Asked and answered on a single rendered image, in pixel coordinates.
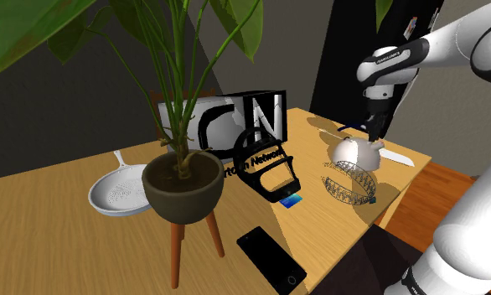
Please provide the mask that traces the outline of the black refrigerator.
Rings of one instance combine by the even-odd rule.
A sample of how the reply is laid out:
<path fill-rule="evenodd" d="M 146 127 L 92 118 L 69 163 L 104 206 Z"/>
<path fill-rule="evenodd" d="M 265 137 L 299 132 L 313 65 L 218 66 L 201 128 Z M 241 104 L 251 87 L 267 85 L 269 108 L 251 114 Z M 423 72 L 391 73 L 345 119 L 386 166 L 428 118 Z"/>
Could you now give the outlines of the black refrigerator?
<path fill-rule="evenodd" d="M 356 71 L 386 46 L 429 34 L 445 0 L 334 0 L 310 112 L 348 126 L 370 117 Z"/>

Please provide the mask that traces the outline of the potted plant on wooden legs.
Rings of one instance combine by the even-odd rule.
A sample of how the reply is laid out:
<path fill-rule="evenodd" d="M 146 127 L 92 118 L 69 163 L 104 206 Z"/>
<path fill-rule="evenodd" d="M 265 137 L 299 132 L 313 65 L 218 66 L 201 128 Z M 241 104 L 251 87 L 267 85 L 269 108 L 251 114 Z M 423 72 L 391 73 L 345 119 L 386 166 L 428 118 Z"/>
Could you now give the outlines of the potted plant on wooden legs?
<path fill-rule="evenodd" d="M 204 80 L 194 78 L 195 63 L 184 58 L 185 25 L 191 0 L 108 0 L 94 18 L 87 8 L 95 0 L 0 0 L 0 72 L 46 43 L 61 62 L 68 61 L 93 37 L 103 35 L 111 18 L 144 44 L 152 56 L 165 93 L 165 117 L 155 122 L 161 144 L 171 152 L 151 161 L 142 182 L 149 204 L 172 226 L 173 259 L 180 258 L 185 226 L 206 220 L 217 230 L 214 208 L 223 191 L 223 160 L 231 158 L 238 177 L 271 202 L 300 188 L 298 179 L 268 191 L 261 172 L 246 171 L 246 160 L 282 143 L 262 127 L 242 132 L 232 149 L 189 148 L 188 129 Z"/>

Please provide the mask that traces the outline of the light wooden table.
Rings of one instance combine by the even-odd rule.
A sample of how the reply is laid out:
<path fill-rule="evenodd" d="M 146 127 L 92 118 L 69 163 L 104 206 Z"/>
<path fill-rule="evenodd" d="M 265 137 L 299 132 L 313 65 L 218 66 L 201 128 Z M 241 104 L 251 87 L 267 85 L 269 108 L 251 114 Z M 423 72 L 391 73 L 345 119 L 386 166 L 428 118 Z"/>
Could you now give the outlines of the light wooden table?
<path fill-rule="evenodd" d="M 88 200 L 93 183 L 116 169 L 103 153 L 0 179 L 0 295 L 277 295 L 237 246 L 260 226 L 306 271 L 292 295 L 308 295 L 378 218 L 388 219 L 430 158 L 406 147 L 387 149 L 411 159 L 383 159 L 373 173 L 373 204 L 353 206 L 323 186 L 330 153 L 346 136 L 340 125 L 307 111 L 287 113 L 286 153 L 294 158 L 301 200 L 272 204 L 239 179 L 225 180 L 215 217 L 225 256 L 204 222 L 188 225 L 179 285 L 171 286 L 171 226 L 154 211 L 128 217 L 98 213 Z"/>

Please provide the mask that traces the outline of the blue card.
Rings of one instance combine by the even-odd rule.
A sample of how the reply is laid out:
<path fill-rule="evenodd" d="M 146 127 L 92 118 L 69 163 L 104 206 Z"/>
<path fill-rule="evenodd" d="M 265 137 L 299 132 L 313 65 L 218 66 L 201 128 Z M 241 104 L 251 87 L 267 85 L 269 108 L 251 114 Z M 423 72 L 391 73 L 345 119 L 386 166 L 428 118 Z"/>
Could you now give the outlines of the blue card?
<path fill-rule="evenodd" d="M 300 202 L 302 200 L 302 197 L 299 194 L 291 194 L 287 196 L 284 199 L 281 199 L 279 201 L 280 204 L 282 204 L 286 209 L 289 209 L 293 207 L 295 204 Z"/>

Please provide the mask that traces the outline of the white teapot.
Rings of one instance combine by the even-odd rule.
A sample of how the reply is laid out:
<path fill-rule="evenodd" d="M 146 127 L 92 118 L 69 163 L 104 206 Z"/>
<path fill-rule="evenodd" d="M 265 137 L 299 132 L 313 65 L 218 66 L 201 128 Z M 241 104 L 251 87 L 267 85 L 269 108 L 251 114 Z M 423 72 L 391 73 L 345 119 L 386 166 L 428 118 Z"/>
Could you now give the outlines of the white teapot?
<path fill-rule="evenodd" d="M 355 164 L 367 172 L 380 167 L 380 150 L 385 144 L 381 141 L 370 142 L 360 137 L 346 137 L 334 149 L 332 162 Z"/>

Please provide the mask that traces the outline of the black and white lettered box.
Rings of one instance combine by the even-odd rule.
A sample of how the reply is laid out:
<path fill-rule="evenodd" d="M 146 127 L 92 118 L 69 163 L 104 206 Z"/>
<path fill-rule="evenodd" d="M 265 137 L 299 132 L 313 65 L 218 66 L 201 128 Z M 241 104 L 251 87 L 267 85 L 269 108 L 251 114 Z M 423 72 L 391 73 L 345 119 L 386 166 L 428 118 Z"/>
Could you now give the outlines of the black and white lettered box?
<path fill-rule="evenodd" d="M 214 96 L 207 91 L 197 99 L 187 131 L 189 151 L 205 150 L 223 164 L 231 163 L 236 139 L 245 130 L 261 127 L 266 131 L 249 135 L 247 146 L 262 138 L 287 141 L 287 93 L 285 91 L 245 91 Z"/>

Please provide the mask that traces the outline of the black phone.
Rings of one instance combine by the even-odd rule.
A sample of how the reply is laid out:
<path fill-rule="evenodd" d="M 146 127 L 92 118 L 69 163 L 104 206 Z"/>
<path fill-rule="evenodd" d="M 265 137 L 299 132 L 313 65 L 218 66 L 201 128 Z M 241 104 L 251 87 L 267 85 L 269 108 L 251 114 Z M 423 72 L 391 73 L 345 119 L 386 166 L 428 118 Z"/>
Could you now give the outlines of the black phone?
<path fill-rule="evenodd" d="M 279 295 L 289 295 L 307 276 L 260 226 L 238 238 L 236 243 Z"/>

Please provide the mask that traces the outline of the white perforated pan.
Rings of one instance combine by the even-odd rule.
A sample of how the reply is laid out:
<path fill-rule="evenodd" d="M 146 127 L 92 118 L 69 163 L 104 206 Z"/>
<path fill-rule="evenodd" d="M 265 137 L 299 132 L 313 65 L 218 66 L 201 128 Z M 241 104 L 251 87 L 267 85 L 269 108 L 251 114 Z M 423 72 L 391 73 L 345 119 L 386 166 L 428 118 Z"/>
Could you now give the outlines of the white perforated pan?
<path fill-rule="evenodd" d="M 113 153 L 119 167 L 92 185 L 88 193 L 90 205 L 103 215 L 115 217 L 136 215 L 151 209 L 142 183 L 146 164 L 128 165 L 119 150 Z"/>

